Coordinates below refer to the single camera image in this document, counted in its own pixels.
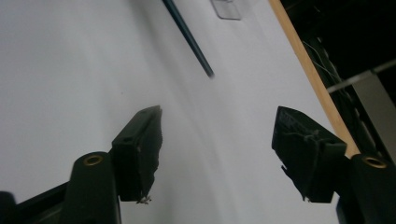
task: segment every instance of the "white surface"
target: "white surface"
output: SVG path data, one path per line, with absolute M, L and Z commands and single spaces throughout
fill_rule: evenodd
M 271 149 L 279 105 L 331 126 L 269 3 L 223 21 L 175 2 L 214 79 L 161 0 L 0 1 L 0 189 L 20 203 L 62 184 L 161 105 L 153 201 L 122 203 L 123 223 L 337 223 L 336 200 L 303 202 Z

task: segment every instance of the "clear plastic object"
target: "clear plastic object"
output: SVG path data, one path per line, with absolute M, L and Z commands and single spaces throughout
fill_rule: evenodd
M 220 19 L 241 21 L 259 0 L 210 0 Z
M 223 20 L 242 20 L 234 0 L 211 0 L 213 8 L 220 19 Z

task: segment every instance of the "wooden board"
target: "wooden board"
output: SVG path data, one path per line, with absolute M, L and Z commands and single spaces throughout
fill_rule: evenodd
M 309 79 L 309 82 L 312 85 L 312 88 L 314 89 L 323 107 L 323 110 L 325 111 L 330 123 L 332 124 L 332 127 L 334 128 L 335 134 L 347 143 L 346 155 L 350 158 L 355 154 L 359 154 L 360 152 L 358 147 L 356 146 L 349 130 L 347 129 L 347 126 L 335 107 L 330 94 L 324 87 L 318 71 L 312 64 L 312 61 L 309 58 L 308 53 L 306 52 L 303 43 L 300 40 L 300 37 L 297 35 L 297 32 L 295 31 L 285 8 L 283 8 L 280 0 L 269 1 L 286 36 L 288 37 L 289 42 L 291 43 L 291 46 L 294 49 L 295 54 L 297 55 L 298 60 L 300 61 L 306 73 L 306 76 Z

